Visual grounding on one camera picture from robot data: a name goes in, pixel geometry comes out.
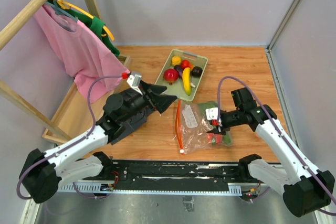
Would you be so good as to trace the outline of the clear zip top bag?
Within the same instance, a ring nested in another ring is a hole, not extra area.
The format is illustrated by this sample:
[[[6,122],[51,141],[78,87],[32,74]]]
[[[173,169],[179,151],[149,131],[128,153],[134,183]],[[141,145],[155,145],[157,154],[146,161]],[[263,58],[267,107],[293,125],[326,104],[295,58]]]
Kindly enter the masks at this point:
[[[205,147],[199,117],[199,103],[188,103],[179,99],[175,116],[175,135],[180,148],[180,153],[189,154],[200,149],[215,149],[222,147]]]

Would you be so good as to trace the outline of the red fake apple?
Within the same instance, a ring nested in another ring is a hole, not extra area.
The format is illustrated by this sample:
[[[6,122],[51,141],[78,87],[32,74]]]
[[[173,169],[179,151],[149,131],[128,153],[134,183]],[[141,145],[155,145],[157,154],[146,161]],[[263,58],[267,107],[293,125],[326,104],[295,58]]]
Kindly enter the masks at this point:
[[[179,73],[175,69],[167,69],[163,74],[163,79],[169,84],[172,85],[179,78]]]

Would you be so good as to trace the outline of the purple fake eggplant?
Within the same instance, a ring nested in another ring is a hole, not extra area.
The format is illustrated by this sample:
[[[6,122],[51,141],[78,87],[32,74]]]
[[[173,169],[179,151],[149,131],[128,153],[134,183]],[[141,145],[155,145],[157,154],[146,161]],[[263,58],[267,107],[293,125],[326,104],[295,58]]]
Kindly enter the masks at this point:
[[[178,72],[179,78],[182,79],[182,74],[183,74],[183,69],[181,68],[180,65],[177,65],[174,67],[174,69]],[[196,88],[195,84],[190,81],[191,87]]]

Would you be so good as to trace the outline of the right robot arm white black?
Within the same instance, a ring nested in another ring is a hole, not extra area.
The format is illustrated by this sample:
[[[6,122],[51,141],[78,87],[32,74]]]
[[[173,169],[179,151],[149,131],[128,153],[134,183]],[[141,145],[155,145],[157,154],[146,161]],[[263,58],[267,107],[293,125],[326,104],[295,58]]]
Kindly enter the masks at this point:
[[[206,118],[213,126],[210,133],[226,135],[234,126],[248,125],[267,143],[282,165],[278,169],[261,156],[251,154],[239,160],[238,177],[244,182],[257,179],[265,183],[282,197],[296,217],[316,210],[323,212],[334,200],[334,176],[328,170],[321,171],[303,154],[273,110],[262,105],[248,88],[234,90],[231,95],[235,110],[206,109]]]

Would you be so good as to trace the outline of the yellow fake banana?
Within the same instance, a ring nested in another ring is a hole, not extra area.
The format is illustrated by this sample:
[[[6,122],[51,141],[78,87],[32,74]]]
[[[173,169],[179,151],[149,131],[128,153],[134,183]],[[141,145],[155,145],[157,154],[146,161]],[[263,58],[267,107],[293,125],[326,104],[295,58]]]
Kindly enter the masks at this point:
[[[191,95],[191,90],[192,90],[191,81],[190,81],[190,73],[191,73],[191,69],[189,67],[186,67],[182,73],[183,86],[184,86],[184,90],[187,95]]]

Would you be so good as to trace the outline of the dark fake avocado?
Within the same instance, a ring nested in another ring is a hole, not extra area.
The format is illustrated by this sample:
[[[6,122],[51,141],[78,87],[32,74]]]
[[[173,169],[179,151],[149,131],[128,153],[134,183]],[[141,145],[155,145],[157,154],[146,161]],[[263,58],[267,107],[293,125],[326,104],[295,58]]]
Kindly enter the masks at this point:
[[[203,69],[199,66],[195,66],[192,69],[191,75],[194,77],[200,78],[202,76],[202,73],[203,73]]]

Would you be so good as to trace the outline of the yellow fake orange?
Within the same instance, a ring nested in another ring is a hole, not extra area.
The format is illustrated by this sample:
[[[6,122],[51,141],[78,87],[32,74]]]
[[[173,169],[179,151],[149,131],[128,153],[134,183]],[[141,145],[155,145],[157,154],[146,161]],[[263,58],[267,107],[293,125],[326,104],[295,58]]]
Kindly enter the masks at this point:
[[[182,58],[179,57],[179,56],[173,56],[171,58],[171,65],[173,67],[177,66],[177,65],[180,65],[182,63]]]

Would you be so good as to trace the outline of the green fake leafy vegetable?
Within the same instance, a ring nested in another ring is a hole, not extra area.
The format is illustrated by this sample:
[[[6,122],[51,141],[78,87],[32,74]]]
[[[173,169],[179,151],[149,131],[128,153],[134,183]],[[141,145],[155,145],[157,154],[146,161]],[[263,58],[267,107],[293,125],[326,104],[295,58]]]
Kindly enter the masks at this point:
[[[218,107],[218,104],[215,101],[209,101],[209,102],[205,102],[205,103],[199,103],[198,105],[198,109],[199,109],[199,120],[200,120],[200,125],[201,129],[202,129],[202,135],[207,137],[207,131],[211,130],[213,127],[210,125],[209,121],[206,119],[206,113],[205,110],[209,109],[209,108],[213,108],[213,107]],[[227,146],[230,147],[232,146],[232,137],[231,134],[228,132],[226,135],[222,135],[223,136],[223,143],[220,145],[216,145],[216,146],[211,146],[208,143],[208,139],[204,140],[203,138],[203,142],[205,143],[205,147],[223,147],[223,146]]]

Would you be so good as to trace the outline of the orange fake peach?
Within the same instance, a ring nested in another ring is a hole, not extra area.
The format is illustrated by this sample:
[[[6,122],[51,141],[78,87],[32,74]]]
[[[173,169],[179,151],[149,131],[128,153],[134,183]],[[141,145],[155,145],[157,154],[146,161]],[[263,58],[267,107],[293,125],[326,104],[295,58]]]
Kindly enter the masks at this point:
[[[223,143],[223,136],[220,134],[208,133],[207,139],[208,139],[208,143],[211,146],[216,146],[216,145],[220,145]]]

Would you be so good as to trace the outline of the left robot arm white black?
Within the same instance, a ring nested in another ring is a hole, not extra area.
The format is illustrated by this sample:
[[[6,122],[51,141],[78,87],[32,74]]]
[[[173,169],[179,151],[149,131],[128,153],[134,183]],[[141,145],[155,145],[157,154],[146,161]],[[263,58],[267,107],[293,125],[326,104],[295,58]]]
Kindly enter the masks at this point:
[[[68,183],[87,177],[108,179],[112,166],[107,155],[99,152],[88,158],[83,156],[135,132],[146,122],[144,116],[165,112],[177,99],[165,94],[166,89],[140,80],[137,87],[110,95],[103,106],[103,116],[93,120],[90,129],[63,145],[29,152],[16,187],[18,197],[40,204]]]

